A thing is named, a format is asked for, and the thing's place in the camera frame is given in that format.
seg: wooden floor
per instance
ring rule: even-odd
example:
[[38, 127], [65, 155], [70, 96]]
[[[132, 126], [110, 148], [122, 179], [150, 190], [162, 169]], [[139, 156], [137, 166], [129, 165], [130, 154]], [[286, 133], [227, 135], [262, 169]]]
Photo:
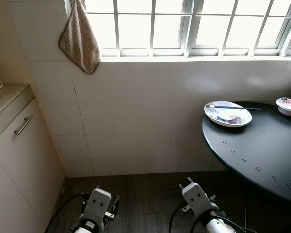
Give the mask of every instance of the wooden floor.
[[[124, 175], [66, 180], [61, 205], [79, 192], [91, 192], [97, 185], [115, 199], [119, 194], [120, 208], [114, 222], [108, 222], [105, 233], [167, 233], [169, 218], [183, 200], [178, 183], [186, 185], [190, 176], [208, 196], [217, 196], [216, 204], [238, 225], [243, 225], [244, 183], [229, 171]], [[291, 207], [268, 194], [250, 190], [249, 227], [258, 233], [291, 233]], [[82, 198], [76, 198], [55, 220], [50, 233], [66, 233], [80, 216]], [[193, 214], [178, 212], [172, 233], [189, 233]], [[194, 232], [205, 232], [198, 224]]]

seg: striped hand towel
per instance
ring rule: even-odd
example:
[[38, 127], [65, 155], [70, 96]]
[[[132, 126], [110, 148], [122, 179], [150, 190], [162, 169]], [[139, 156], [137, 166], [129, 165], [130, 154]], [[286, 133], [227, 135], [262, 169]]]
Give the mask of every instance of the striped hand towel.
[[80, 2], [73, 2], [66, 27], [58, 41], [59, 48], [86, 74], [92, 74], [100, 62], [98, 44]]

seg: cabinet door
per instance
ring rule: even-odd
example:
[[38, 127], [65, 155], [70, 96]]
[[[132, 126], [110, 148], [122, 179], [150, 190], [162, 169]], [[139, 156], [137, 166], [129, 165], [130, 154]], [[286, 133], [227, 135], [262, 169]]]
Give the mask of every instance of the cabinet door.
[[[14, 130], [33, 118], [20, 135]], [[33, 99], [0, 135], [0, 163], [22, 195], [47, 225], [64, 172], [40, 109]]]
[[0, 232], [42, 233], [44, 228], [0, 164]]

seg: window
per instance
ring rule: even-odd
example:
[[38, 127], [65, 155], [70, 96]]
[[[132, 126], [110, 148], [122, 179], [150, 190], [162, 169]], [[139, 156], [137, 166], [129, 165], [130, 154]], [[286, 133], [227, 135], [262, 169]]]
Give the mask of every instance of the window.
[[291, 0], [82, 0], [103, 56], [291, 55]]

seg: dark gray table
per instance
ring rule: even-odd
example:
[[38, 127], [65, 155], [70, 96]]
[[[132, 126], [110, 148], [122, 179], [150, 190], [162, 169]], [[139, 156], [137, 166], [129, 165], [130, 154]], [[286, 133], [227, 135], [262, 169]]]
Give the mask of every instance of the dark gray table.
[[205, 116], [206, 144], [228, 169], [291, 202], [291, 117], [273, 105], [238, 104], [262, 110], [250, 110], [252, 121], [240, 128], [220, 126]]

